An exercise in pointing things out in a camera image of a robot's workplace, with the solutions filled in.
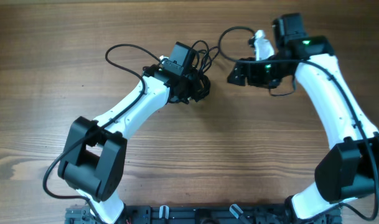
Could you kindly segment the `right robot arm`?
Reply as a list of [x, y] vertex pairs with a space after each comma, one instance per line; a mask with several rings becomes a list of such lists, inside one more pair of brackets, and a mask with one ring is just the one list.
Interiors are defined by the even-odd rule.
[[255, 223], [340, 223], [341, 209], [369, 195], [374, 220], [379, 211], [379, 130], [365, 116], [347, 86], [334, 49], [323, 35], [310, 36], [300, 14], [273, 21], [274, 43], [263, 30], [249, 39], [254, 56], [235, 60], [229, 83], [273, 91], [292, 76], [314, 105], [329, 152], [314, 171], [314, 182], [282, 204], [254, 209]]

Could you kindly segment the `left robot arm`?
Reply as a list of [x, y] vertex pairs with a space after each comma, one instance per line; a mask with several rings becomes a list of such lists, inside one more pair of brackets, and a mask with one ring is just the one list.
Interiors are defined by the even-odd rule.
[[199, 62], [194, 47], [176, 42], [170, 56], [135, 73], [138, 85], [112, 109], [94, 119], [81, 116], [72, 123], [63, 153], [52, 165], [86, 204], [68, 209], [66, 223], [130, 223], [116, 190], [128, 140], [166, 104], [187, 104], [207, 95], [210, 86]]

